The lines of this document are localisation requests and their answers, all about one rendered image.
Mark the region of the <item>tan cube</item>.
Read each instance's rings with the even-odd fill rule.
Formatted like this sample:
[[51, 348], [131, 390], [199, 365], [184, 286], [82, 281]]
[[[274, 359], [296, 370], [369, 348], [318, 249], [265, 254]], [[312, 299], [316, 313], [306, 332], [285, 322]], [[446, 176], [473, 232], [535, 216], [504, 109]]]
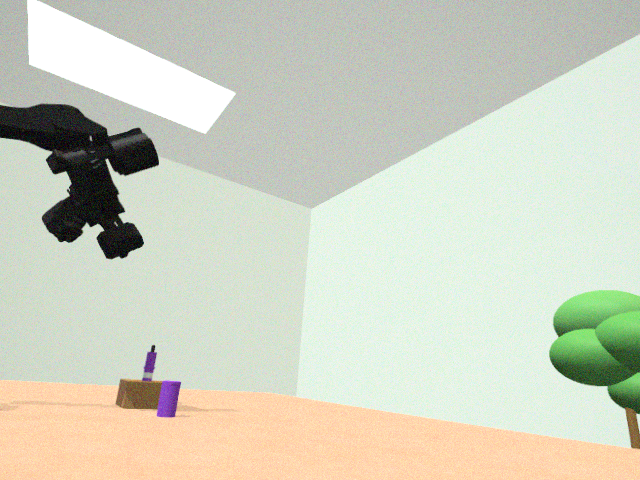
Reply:
[[116, 405], [121, 409], [158, 409], [162, 381], [120, 379]]

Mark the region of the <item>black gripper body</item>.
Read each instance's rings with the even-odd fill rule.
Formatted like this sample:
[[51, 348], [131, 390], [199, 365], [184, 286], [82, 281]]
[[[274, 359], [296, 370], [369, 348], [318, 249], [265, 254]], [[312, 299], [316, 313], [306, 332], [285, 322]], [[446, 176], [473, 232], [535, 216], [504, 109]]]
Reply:
[[82, 206], [99, 225], [107, 222], [110, 227], [100, 232], [96, 238], [107, 259], [112, 260], [143, 246], [143, 238], [136, 226], [129, 222], [123, 223], [119, 217], [125, 210], [120, 203], [120, 193], [113, 180], [109, 187], [96, 193], [79, 193], [72, 184], [69, 189], [74, 191]]

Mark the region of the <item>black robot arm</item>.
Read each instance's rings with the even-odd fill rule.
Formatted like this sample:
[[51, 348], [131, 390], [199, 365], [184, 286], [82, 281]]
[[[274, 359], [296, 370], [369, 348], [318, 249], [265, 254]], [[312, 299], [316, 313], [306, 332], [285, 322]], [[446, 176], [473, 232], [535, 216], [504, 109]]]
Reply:
[[[92, 136], [92, 141], [91, 137]], [[19, 140], [52, 151], [46, 158], [53, 174], [67, 172], [79, 193], [100, 192], [112, 182], [106, 159], [120, 176], [159, 165], [156, 149], [140, 128], [108, 136], [107, 129], [66, 104], [41, 103], [25, 108], [0, 105], [0, 138]], [[98, 224], [74, 191], [42, 216], [59, 242], [74, 242], [86, 222]]]

